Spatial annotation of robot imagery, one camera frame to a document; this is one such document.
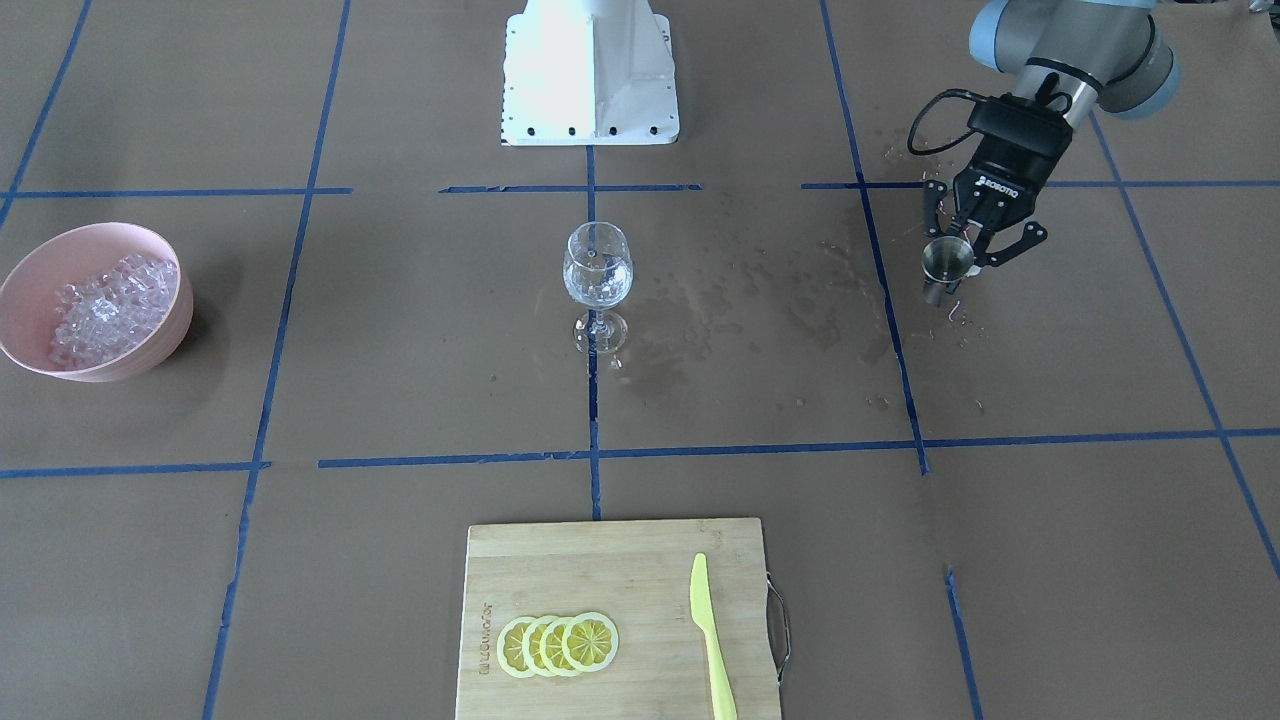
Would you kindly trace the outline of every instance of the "cutting board handle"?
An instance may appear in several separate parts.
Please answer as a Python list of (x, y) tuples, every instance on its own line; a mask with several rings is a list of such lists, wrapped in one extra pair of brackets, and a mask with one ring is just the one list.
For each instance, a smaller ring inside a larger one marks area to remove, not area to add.
[[(769, 588), (768, 600), (776, 601), (772, 605), (778, 609), (778, 618), (781, 623), (780, 630), (782, 630), (782, 641), (785, 643), (782, 648), (782, 657), (780, 659), (778, 652), (776, 650), (777, 642), (773, 639), (774, 623), (771, 618), (769, 621), (765, 623), (765, 626), (769, 633), (769, 651), (773, 653), (773, 665), (778, 669), (778, 687), (781, 688), (782, 676), (787, 671), (787, 665), (791, 664), (791, 611), (787, 610), (786, 598), (782, 597), (782, 593), (778, 592), (777, 585), (773, 584), (773, 573), (769, 573), (768, 570), (764, 571), (764, 584), (768, 585)], [(765, 615), (768, 615), (771, 607), (767, 606), (764, 610)]]

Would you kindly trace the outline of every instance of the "robotiq logo text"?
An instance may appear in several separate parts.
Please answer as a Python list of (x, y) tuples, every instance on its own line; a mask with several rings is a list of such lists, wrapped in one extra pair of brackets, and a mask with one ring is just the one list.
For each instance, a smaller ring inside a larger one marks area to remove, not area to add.
[(1018, 191), (1016, 190), (1009, 187), (1007, 184), (1000, 184), (998, 182), (989, 181), (989, 179), (987, 179), (987, 176), (982, 176), (980, 178), (978, 178), (977, 184), (980, 184), (980, 186), (984, 186), (984, 187), (989, 187), (991, 190), (995, 190), (996, 192), (1004, 192), (1005, 195), (1012, 197), (1014, 200), (1018, 200)]

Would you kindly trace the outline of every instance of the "bamboo cutting board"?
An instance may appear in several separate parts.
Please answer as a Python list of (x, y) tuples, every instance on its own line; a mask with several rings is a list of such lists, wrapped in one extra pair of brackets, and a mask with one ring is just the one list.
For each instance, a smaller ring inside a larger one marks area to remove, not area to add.
[[(710, 719), (707, 652), (689, 616), (696, 552), (707, 553), (739, 717), (781, 720), (756, 518), (471, 527), (457, 720)], [(618, 626), (604, 670), (512, 678), (498, 666), (511, 619), (590, 610)]]

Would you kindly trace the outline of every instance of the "blue tape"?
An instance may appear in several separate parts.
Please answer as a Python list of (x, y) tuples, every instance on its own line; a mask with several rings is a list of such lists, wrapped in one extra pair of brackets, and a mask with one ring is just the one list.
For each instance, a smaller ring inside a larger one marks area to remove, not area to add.
[[(307, 174), (307, 190), (315, 190), (316, 177), (320, 174), (320, 155), (324, 151), (325, 132), (329, 126), (329, 111), (333, 108), (334, 88), (338, 83), (338, 68), (342, 64), (342, 49), (347, 37), (347, 22), (351, 18), (351, 0), (342, 3), (342, 19), (338, 22), (338, 40), (333, 49), (333, 61), (329, 65), (329, 83), (325, 88), (324, 105), (320, 109), (320, 123), (316, 128), (315, 149), (311, 152), (311, 169)], [(275, 398), (275, 383), (280, 373), (280, 357), (284, 354), (284, 338), (288, 333), (289, 309), (293, 304), (293, 286), (298, 277), (298, 259), (302, 256), (302, 243), (307, 234), (307, 223), (311, 217), (311, 200), (315, 196), (307, 193), (302, 197), (302, 211), (298, 215), (298, 234), (293, 240), (293, 256), (289, 260), (289, 278), (284, 284), (284, 302), (280, 307), (280, 322), (275, 331), (275, 347), (271, 352), (271, 369), (268, 373), (266, 391), (262, 395), (262, 415), (259, 420), (257, 437), (253, 443), (253, 461), (262, 460), (266, 446), (266, 429), (271, 421), (271, 404)], [(236, 610), (236, 593), (239, 588), (241, 568), (244, 561), (244, 548), (248, 543), (250, 507), (257, 493), (257, 478), (260, 470), (250, 470), (248, 482), (244, 488), (244, 505), (241, 509), (239, 533), (236, 542), (236, 570), (232, 582), (227, 585), (227, 597), (223, 600), (223, 618), (218, 630), (218, 644), (214, 650), (214, 662), (209, 671), (209, 687), (205, 691), (205, 707), (202, 719), (212, 720), (214, 706), (218, 702), (218, 685), (223, 674), (223, 660), (227, 653), (227, 637), (230, 632), (232, 615)]]
[(700, 447), (632, 447), (602, 450), (600, 456), (614, 457), (691, 457), (713, 455), (786, 455), (792, 452), (864, 452), (873, 450), (914, 450), (909, 439), (867, 442), (818, 442), (795, 445), (710, 445)]
[(470, 195), (477, 192), (684, 192), (700, 191), (691, 184), (451, 184), (440, 195)]
[[(590, 311), (589, 323), (595, 322), (595, 310)], [(599, 413), (599, 357), (595, 355), (595, 336), (588, 333), (586, 375), (588, 375), (588, 433), (590, 441), (591, 468), (591, 519), (599, 520), (600, 512), (600, 413)]]
[[(1247, 181), (1048, 181), (1047, 187), (1280, 187), (1280, 179)], [(800, 190), (919, 190), (923, 182), (804, 182)]]
[(1153, 442), (1175, 439), (1207, 439), (1217, 430), (1167, 430), (1148, 433), (1089, 433), (1078, 436), (1006, 436), (927, 439), (927, 447), (1012, 447), (1020, 445), (1075, 445), (1106, 442)]
[(166, 475), (180, 473), (238, 473), (270, 466), (270, 462), (187, 462), (175, 465), (96, 465), (83, 468), (14, 468), (0, 470), (0, 479), (87, 478), (100, 475)]
[(13, 174), (13, 182), (9, 184), (9, 195), (4, 199), (4, 205), (0, 205), (0, 227), (4, 227), (4, 222), (9, 218), (9, 210), (13, 208), (14, 193), (22, 187), (22, 178), (27, 174), (27, 167), (31, 164), (31, 156), (36, 151), (36, 143), (40, 142), (40, 133), (45, 131), (45, 123), (49, 120), (49, 111), (54, 108), (54, 100), (58, 99), (58, 91), (63, 87), (63, 78), (67, 77), (67, 68), (72, 64), (72, 56), (76, 55), (76, 47), (79, 45), (81, 33), (84, 31), (84, 20), (88, 19), (88, 9), (93, 5), (93, 0), (84, 0), (84, 5), (81, 6), (81, 14), (76, 19), (76, 29), (72, 31), (72, 38), (67, 44), (67, 53), (63, 54), (63, 63), (58, 65), (58, 74), (54, 76), (54, 85), (49, 88), (49, 95), (45, 97), (45, 104), (40, 108), (40, 115), (36, 118), (36, 127), (31, 131), (31, 137), (27, 138), (27, 149), (22, 152), (22, 160), (18, 163), (18, 172)]
[(351, 195), (351, 187), (211, 187), (191, 190), (32, 190), (14, 192), (15, 200), (69, 197), (243, 197), (259, 195)]
[(1125, 187), (1280, 187), (1280, 181), (1124, 181)]
[(205, 706), (201, 712), (204, 720), (214, 719), (214, 705), (218, 702), (218, 685), (223, 678), (223, 662), (227, 659), (227, 638), (232, 629), (232, 615), (236, 611), (236, 593), (239, 591), (241, 569), (244, 566), (244, 548), (248, 544), (248, 509), (257, 496), (259, 470), (250, 470), (248, 480), (244, 484), (244, 503), (241, 506), (239, 525), (236, 532), (236, 564), (232, 570), (232, 582), (227, 584), (227, 594), (223, 597), (223, 614), (218, 624), (218, 642), (214, 644), (214, 661), (209, 669), (209, 687), (205, 689)]
[(827, 51), (831, 54), (831, 67), (836, 73), (836, 90), (840, 92), (840, 108), (845, 118), (845, 133), (849, 136), (849, 151), (854, 159), (854, 174), (858, 177), (859, 193), (863, 200), (863, 217), (867, 220), (867, 232), (872, 242), (872, 255), (876, 259), (876, 275), (879, 278), (881, 290), (884, 291), (884, 318), (888, 322), (890, 338), (893, 341), (893, 355), (897, 357), (899, 373), (902, 377), (902, 398), (906, 404), (906, 416), (911, 423), (911, 436), (915, 438), (915, 452), (920, 462), (920, 474), (929, 474), (929, 459), (924, 452), (924, 438), (920, 434), (920, 419), (915, 411), (915, 398), (911, 396), (911, 378), (906, 372), (906, 356), (902, 354), (902, 337), (897, 329), (897, 318), (893, 314), (893, 299), (888, 288), (888, 275), (884, 272), (884, 258), (881, 252), (879, 234), (876, 232), (876, 218), (872, 214), (870, 195), (867, 192), (867, 177), (863, 174), (863, 160), (858, 151), (858, 137), (854, 133), (854, 119), (849, 110), (849, 97), (845, 94), (845, 76), (840, 69), (840, 56), (836, 54), (836, 37), (831, 29), (831, 14), (827, 10), (827, 0), (819, 0), (822, 8), (822, 23), (827, 32)]
[(548, 452), (493, 452), (484, 455), (420, 455), (403, 457), (339, 457), (316, 461), (320, 470), (339, 468), (402, 468), (412, 465), (492, 465), (499, 462), (539, 462), (545, 460), (586, 460), (585, 450)]
[(1262, 541), (1262, 547), (1266, 550), (1267, 559), (1271, 561), (1271, 570), (1275, 573), (1276, 579), (1280, 579), (1280, 556), (1276, 555), (1275, 543), (1271, 542), (1271, 533), (1267, 532), (1267, 525), (1262, 520), (1262, 514), (1258, 511), (1257, 503), (1253, 501), (1253, 491), (1249, 489), (1249, 483), (1244, 478), (1244, 470), (1240, 469), (1239, 462), (1235, 460), (1235, 451), (1231, 448), (1231, 438), (1226, 429), (1222, 427), (1222, 419), (1217, 414), (1217, 406), (1213, 405), (1213, 398), (1208, 392), (1208, 383), (1204, 382), (1204, 374), (1201, 372), (1199, 363), (1196, 360), (1196, 354), (1192, 352), (1192, 343), (1187, 337), (1187, 331), (1183, 329), (1183, 322), (1178, 318), (1178, 310), (1174, 309), (1174, 300), (1169, 295), (1169, 288), (1165, 287), (1165, 278), (1160, 274), (1160, 266), (1156, 265), (1156, 256), (1151, 251), (1151, 243), (1147, 242), (1147, 233), (1142, 229), (1142, 223), (1138, 220), (1138, 211), (1133, 206), (1133, 200), (1129, 197), (1129, 191), (1125, 188), (1124, 182), (1120, 177), (1120, 167), (1116, 165), (1115, 156), (1111, 154), (1111, 146), (1107, 143), (1106, 136), (1102, 133), (1102, 126), (1098, 123), (1098, 117), (1094, 113), (1089, 113), (1089, 122), (1093, 124), (1093, 132), (1098, 136), (1098, 143), (1102, 146), (1102, 155), (1107, 159), (1107, 165), (1111, 167), (1111, 174), (1115, 176), (1117, 183), (1120, 183), (1120, 196), (1124, 199), (1125, 210), (1129, 213), (1129, 222), (1133, 223), (1134, 233), (1138, 236), (1138, 243), (1142, 246), (1142, 254), (1147, 259), (1147, 266), (1151, 268), (1151, 275), (1156, 281), (1156, 288), (1160, 291), (1160, 299), (1165, 302), (1165, 310), (1169, 313), (1169, 320), (1174, 325), (1174, 332), (1178, 334), (1178, 341), (1183, 346), (1183, 354), (1187, 356), (1187, 363), (1192, 368), (1192, 374), (1196, 377), (1196, 384), (1199, 387), (1201, 397), (1204, 400), (1204, 407), (1208, 410), (1210, 419), (1213, 421), (1213, 428), (1217, 430), (1219, 441), (1222, 443), (1222, 451), (1226, 454), (1228, 461), (1231, 465), (1231, 471), (1235, 474), (1235, 482), (1240, 487), (1240, 495), (1244, 496), (1244, 503), (1249, 509), (1249, 515), (1253, 518), (1253, 525), (1258, 532), (1258, 537)]
[[(1230, 437), (1280, 437), (1280, 428), (1243, 428), (1226, 430)], [(1135, 433), (1083, 433), (1061, 436), (1001, 436), (1001, 437), (970, 437), (970, 438), (937, 438), (927, 439), (924, 445), (929, 448), (938, 447), (1018, 447), (1039, 445), (1089, 445), (1089, 443), (1120, 443), (1120, 442), (1169, 442), (1185, 439), (1212, 439), (1220, 433), (1212, 429), (1204, 430), (1156, 430)], [(786, 454), (820, 454), (820, 452), (870, 452), (886, 450), (914, 450), (915, 442), (910, 439), (887, 441), (861, 441), (861, 442), (817, 442), (817, 443), (778, 443), (778, 445), (709, 445), (709, 446), (684, 446), (684, 447), (621, 447), (613, 450), (599, 450), (600, 459), (635, 459), (635, 457), (696, 457), (696, 456), (723, 456), (723, 455), (786, 455)], [(385, 468), (401, 465), (471, 465), (488, 462), (536, 462), (557, 460), (588, 460), (591, 450), (556, 450), (545, 452), (494, 452), (477, 455), (424, 455), (402, 457), (347, 457), (320, 460), (316, 466), (325, 469), (339, 468)]]
[(1280, 428), (1248, 428), (1226, 430), (1228, 437), (1280, 437)]
[(951, 605), (951, 624), (956, 630), (956, 644), (960, 646), (960, 664), (964, 666), (965, 685), (969, 687), (969, 706), (973, 720), (982, 720), (982, 698), (978, 697), (978, 679), (973, 673), (973, 657), (969, 655), (969, 635), (964, 632), (964, 618), (960, 615), (960, 598), (956, 597), (955, 570), (947, 566), (947, 603)]
[[(595, 222), (595, 147), (586, 146), (586, 222)], [(588, 314), (588, 323), (595, 323), (595, 310)], [(586, 336), (586, 404), (588, 436), (591, 470), (591, 520), (602, 519), (600, 512), (600, 384), (599, 357), (595, 355), (595, 336)]]

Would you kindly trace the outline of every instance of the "plastic knife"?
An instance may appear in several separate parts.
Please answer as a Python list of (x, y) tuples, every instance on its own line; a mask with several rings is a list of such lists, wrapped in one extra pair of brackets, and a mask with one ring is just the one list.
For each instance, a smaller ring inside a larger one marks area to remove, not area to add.
[(733, 691), (728, 687), (728, 673), (716, 634), (716, 615), (712, 612), (712, 585), (707, 578), (707, 556), (694, 556), (694, 569), (689, 575), (689, 614), (707, 638), (707, 669), (712, 684), (712, 715), (716, 720), (737, 720)]

